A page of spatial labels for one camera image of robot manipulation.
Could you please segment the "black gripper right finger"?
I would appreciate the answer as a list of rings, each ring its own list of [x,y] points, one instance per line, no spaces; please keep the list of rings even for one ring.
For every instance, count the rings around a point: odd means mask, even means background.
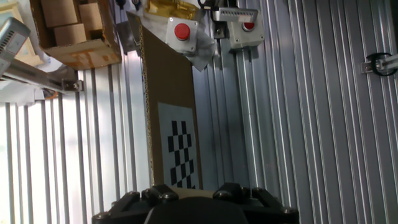
[[[249,188],[232,182],[226,182],[213,194],[213,199],[228,202],[245,202],[248,198]]]

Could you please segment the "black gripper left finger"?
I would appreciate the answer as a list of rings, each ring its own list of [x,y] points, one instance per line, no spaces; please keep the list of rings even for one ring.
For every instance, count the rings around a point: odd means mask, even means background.
[[[179,196],[167,185],[154,185],[141,192],[143,200],[149,203],[168,203],[179,199]]]

